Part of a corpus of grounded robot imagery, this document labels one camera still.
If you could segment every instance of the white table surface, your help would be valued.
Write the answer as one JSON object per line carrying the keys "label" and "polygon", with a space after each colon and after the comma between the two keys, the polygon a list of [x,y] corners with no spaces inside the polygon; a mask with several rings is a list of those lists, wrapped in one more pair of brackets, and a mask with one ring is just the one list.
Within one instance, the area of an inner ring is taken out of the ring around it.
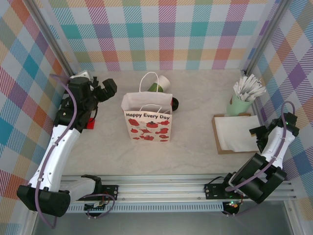
{"label": "white table surface", "polygon": [[[102,72],[100,81],[113,78],[117,93],[99,103],[93,130],[83,130],[75,143],[63,175],[167,175],[228,173],[239,168],[252,154],[218,155],[211,119],[225,114],[239,80],[239,70],[156,71],[166,76],[179,101],[173,112],[170,142],[131,140],[121,109],[123,95],[137,92],[146,71]],[[147,90],[155,76],[143,82]]]}

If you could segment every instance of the green cup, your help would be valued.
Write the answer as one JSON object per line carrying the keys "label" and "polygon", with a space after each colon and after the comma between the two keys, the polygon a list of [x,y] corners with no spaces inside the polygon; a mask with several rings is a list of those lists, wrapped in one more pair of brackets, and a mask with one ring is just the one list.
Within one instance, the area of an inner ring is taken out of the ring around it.
{"label": "green cup", "polygon": [[238,114],[245,113],[253,101],[242,101],[235,94],[227,105],[227,113],[230,116],[238,116]]}

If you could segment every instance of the paper bag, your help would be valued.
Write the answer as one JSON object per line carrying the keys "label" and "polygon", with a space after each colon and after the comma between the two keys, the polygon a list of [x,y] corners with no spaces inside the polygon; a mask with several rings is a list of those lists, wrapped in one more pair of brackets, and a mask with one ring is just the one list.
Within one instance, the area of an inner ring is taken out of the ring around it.
{"label": "paper bag", "polygon": [[129,135],[136,141],[168,142],[171,136],[173,95],[158,91],[141,92],[141,82],[139,92],[127,93],[122,100],[121,107]]}

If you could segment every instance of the marble surface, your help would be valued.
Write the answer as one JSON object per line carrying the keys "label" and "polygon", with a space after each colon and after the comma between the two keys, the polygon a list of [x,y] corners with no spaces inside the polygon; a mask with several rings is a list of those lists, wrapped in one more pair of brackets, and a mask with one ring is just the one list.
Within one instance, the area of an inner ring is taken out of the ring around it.
{"label": "marble surface", "polygon": [[[237,171],[252,155],[218,155],[211,119],[226,113],[239,70],[156,71],[166,76],[167,92],[179,100],[173,112],[171,142],[133,141],[121,109],[123,95],[137,92],[146,71],[102,72],[118,92],[99,104],[94,130],[84,130],[73,147],[64,175],[213,174]],[[147,90],[155,77],[143,82]]]}

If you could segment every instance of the black motor joint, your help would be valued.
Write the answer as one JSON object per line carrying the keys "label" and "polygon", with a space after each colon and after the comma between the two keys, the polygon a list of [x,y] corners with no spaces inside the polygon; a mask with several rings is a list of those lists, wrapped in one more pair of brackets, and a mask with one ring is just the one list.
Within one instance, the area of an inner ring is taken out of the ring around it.
{"label": "black motor joint", "polygon": [[[113,79],[107,79],[103,88],[98,86],[97,78],[91,82],[86,77],[76,77],[69,81],[68,88],[72,92],[76,104],[77,114],[74,123],[70,127],[82,132],[88,124],[91,112],[98,108],[98,103],[104,102],[113,97],[117,91],[117,86]],[[74,105],[70,97],[62,100],[61,108],[56,114],[54,126],[69,125],[74,114]]]}

